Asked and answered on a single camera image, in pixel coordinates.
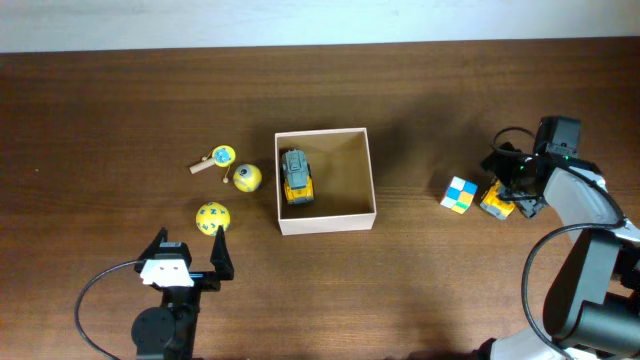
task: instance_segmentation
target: wooden table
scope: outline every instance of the wooden table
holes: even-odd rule
[[[526,326],[524,260],[559,219],[460,216],[439,198],[453,175],[486,188],[479,162],[497,130],[565,114],[640,223],[639,69],[638,38],[0,56],[0,357],[100,358],[73,326],[82,286],[162,226],[193,270],[212,269],[194,220],[208,201],[232,213],[236,279],[202,298],[200,357],[400,359],[513,334]],[[373,230],[282,237],[273,134],[361,126]],[[259,191],[222,184],[217,168],[189,173],[222,143],[263,170]],[[569,248],[565,237],[537,259],[535,314]],[[81,319],[133,358],[131,324],[159,303],[127,269],[92,288]]]

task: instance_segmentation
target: toy car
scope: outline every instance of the toy car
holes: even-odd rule
[[[487,190],[482,196],[480,207],[485,209],[489,214],[497,217],[500,220],[506,220],[511,214],[513,209],[516,208],[516,204],[512,201],[502,201],[498,198],[500,194],[503,194],[505,187],[500,180],[495,179],[491,188]]]
[[[311,167],[301,150],[287,151],[282,155],[282,177],[284,193],[289,205],[305,204],[313,201]]]

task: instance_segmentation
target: toy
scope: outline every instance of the toy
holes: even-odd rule
[[[290,150],[282,155],[282,175],[284,193],[289,205],[305,204],[313,201],[311,167],[301,150]]]
[[[227,174],[229,174],[229,169],[231,169],[231,164],[233,164],[234,161],[236,161],[235,150],[233,150],[233,148],[229,145],[220,145],[211,150],[211,152],[207,156],[203,156],[201,163],[191,166],[189,168],[189,171],[191,171],[192,174],[195,174],[213,165],[226,167],[227,173],[224,175],[224,179],[222,179],[222,182],[226,184],[229,182]]]
[[[471,201],[473,201],[473,196],[477,190],[478,186],[476,184],[454,176],[440,204],[458,214],[464,214],[471,206]]]
[[[255,165],[240,165],[233,174],[233,183],[242,192],[253,192],[262,182],[262,173]]]
[[[210,202],[202,205],[198,210],[196,224],[203,234],[215,236],[218,226],[222,226],[225,231],[229,229],[231,214],[229,214],[229,210],[226,207],[216,202]]]
[[[480,207],[500,220],[506,220],[516,208],[511,201],[502,201],[498,196],[505,194],[505,186],[497,178],[493,180],[491,188],[482,195]]]

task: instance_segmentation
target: open box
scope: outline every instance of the open box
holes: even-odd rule
[[[376,218],[367,129],[277,133],[278,223],[282,235],[369,230]],[[288,150],[304,151],[311,167],[315,200],[289,205],[280,159]]]

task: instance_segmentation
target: colorful cube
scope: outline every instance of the colorful cube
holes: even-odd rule
[[[478,191],[476,184],[454,176],[440,204],[458,214],[464,214],[471,206],[476,191]]]

